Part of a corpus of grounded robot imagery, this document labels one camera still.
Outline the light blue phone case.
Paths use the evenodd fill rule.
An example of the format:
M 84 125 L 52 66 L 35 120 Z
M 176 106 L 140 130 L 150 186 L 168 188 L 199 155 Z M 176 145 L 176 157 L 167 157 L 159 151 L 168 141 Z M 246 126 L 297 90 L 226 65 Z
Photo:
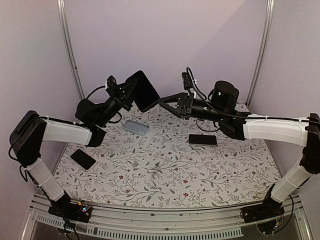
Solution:
M 148 125 L 133 121 L 127 120 L 123 125 L 122 128 L 128 132 L 144 136 L 150 129 Z

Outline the black phone with white edge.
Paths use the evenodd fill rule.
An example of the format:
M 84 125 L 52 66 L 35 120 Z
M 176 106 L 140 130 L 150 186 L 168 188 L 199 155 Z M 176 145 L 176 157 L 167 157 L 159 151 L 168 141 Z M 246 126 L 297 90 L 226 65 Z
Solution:
M 97 162 L 81 149 L 77 149 L 72 153 L 70 158 L 86 171 L 90 170 Z

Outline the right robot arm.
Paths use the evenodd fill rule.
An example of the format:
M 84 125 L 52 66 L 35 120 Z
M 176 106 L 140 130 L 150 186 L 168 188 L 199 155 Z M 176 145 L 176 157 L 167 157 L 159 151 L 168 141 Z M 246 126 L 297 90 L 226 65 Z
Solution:
M 217 122 L 219 130 L 234 140 L 263 139 L 285 142 L 303 148 L 302 157 L 272 186 L 259 206 L 262 218 L 269 218 L 292 192 L 312 175 L 320 172 L 320 117 L 271 117 L 235 110 L 239 91 L 229 82 L 219 80 L 210 101 L 195 99 L 191 92 L 181 92 L 159 99 L 159 105 L 181 119 L 196 118 Z

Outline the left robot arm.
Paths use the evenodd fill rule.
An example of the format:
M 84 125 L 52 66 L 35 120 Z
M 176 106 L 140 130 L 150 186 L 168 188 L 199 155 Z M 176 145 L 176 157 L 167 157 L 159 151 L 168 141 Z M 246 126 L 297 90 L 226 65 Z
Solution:
M 80 123 L 40 116 L 36 111 L 29 110 L 10 134 L 9 157 L 20 163 L 48 198 L 55 202 L 55 209 L 63 217 L 70 217 L 74 213 L 74 205 L 66 200 L 67 193 L 42 160 L 42 143 L 100 146 L 106 134 L 103 130 L 106 125 L 121 109 L 131 109 L 137 83 L 137 79 L 133 78 L 117 84 L 116 79 L 110 76 L 105 84 L 105 91 L 109 95 L 105 102 L 94 103 L 85 98 L 78 103 L 75 117 Z

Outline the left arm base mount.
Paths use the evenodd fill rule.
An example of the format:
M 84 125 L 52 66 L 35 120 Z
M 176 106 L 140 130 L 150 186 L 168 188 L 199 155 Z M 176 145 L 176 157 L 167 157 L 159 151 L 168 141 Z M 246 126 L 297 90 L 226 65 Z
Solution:
M 88 223 L 92 214 L 92 205 L 84 203 L 72 202 L 54 202 L 49 207 L 48 213 L 58 217 L 65 217 L 66 219 Z

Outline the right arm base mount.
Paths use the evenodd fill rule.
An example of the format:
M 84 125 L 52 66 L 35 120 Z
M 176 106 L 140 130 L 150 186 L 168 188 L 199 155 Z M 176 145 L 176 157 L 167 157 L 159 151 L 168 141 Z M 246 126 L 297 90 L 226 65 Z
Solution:
M 284 213 L 282 204 L 261 203 L 243 207 L 239 216 L 244 219 L 245 223 L 261 221 L 261 223 L 256 224 L 258 231 L 263 235 L 272 235 L 278 229 Z

